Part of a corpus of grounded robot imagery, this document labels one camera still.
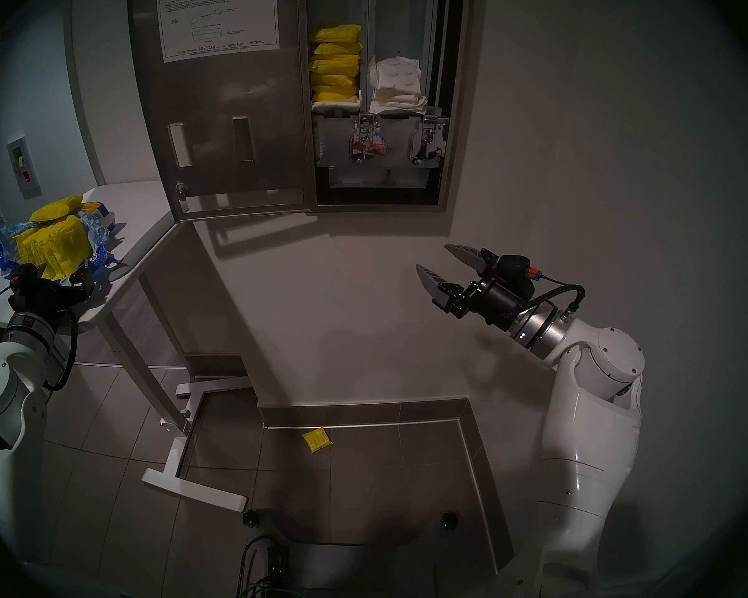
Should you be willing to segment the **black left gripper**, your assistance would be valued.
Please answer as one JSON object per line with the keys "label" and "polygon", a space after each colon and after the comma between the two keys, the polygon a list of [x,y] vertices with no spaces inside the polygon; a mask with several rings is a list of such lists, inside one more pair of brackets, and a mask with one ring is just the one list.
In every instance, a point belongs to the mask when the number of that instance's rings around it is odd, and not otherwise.
{"label": "black left gripper", "polygon": [[69,286],[52,281],[11,281],[9,305],[14,313],[32,313],[46,321],[60,321],[79,301],[88,301],[95,282],[90,262],[81,262],[69,275]]}

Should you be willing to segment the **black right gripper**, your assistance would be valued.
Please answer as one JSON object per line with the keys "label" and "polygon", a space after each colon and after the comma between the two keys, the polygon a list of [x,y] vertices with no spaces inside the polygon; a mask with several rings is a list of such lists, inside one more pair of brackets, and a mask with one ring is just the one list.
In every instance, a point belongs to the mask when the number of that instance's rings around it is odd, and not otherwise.
{"label": "black right gripper", "polygon": [[[487,249],[457,244],[445,244],[444,248],[477,274],[492,273],[497,265],[497,255]],[[445,281],[420,264],[416,264],[415,270],[436,307],[456,318],[466,314],[465,290],[461,285]],[[488,325],[495,325],[501,330],[515,330],[521,313],[515,315],[513,320],[507,320],[505,315],[531,299],[531,280],[523,275],[512,281],[498,275],[485,275],[468,285],[467,297],[468,310],[480,315]]]}

